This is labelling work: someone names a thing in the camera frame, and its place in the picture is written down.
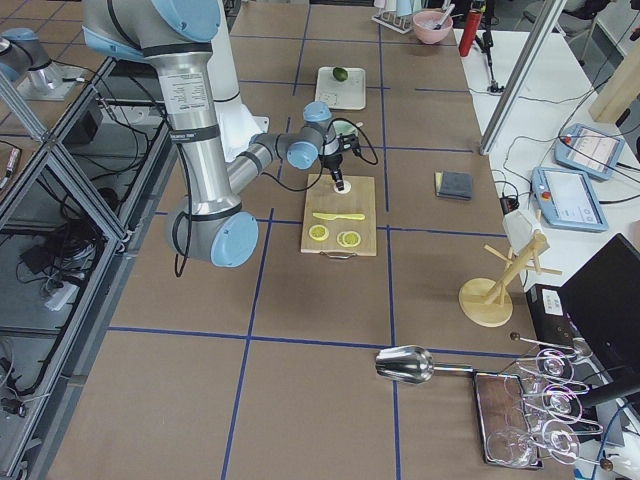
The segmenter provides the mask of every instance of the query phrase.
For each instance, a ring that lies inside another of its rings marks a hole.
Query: tablet
[[[545,220],[554,227],[604,232],[609,225],[586,172],[536,167],[533,194]]]
[[[624,140],[581,123],[569,127],[555,148],[556,162],[587,172],[596,180],[608,180],[624,147]]]

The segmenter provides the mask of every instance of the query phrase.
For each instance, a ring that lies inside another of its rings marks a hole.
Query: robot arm
[[[0,34],[0,70],[12,82],[29,72],[37,90],[54,90],[64,81],[60,67],[28,28],[12,28]]]
[[[338,151],[329,109],[320,102],[309,104],[298,134],[257,135],[226,164],[207,71],[210,42],[221,24],[219,3],[85,0],[84,7],[89,47],[149,63],[158,73],[171,138],[184,155],[191,187],[191,205],[184,199],[167,218],[169,244],[184,254],[189,243],[190,256],[216,266],[241,265],[255,249],[258,226],[242,211],[238,194],[276,158],[309,168],[320,152]]]

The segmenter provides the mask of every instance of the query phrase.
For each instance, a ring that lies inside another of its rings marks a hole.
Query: red bottle
[[[476,39],[476,33],[478,32],[481,19],[482,12],[480,10],[469,11],[469,14],[467,15],[467,23],[464,26],[464,32],[462,33],[460,45],[458,46],[458,51],[460,52],[461,57],[469,55],[469,50],[471,50],[471,45],[473,45],[473,42]]]

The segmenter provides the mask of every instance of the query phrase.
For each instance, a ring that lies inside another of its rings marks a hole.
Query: pink bowl
[[[447,17],[440,30],[427,28],[427,25],[435,24],[440,20],[440,17],[442,17],[442,12],[439,10],[424,10],[413,16],[413,31],[416,37],[418,37],[418,40],[427,45],[444,40],[453,28],[453,20],[451,17]]]

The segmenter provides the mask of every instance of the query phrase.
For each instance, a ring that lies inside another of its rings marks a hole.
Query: wooden beam
[[[604,90],[589,108],[596,122],[615,123],[640,93],[640,43],[616,69]]]

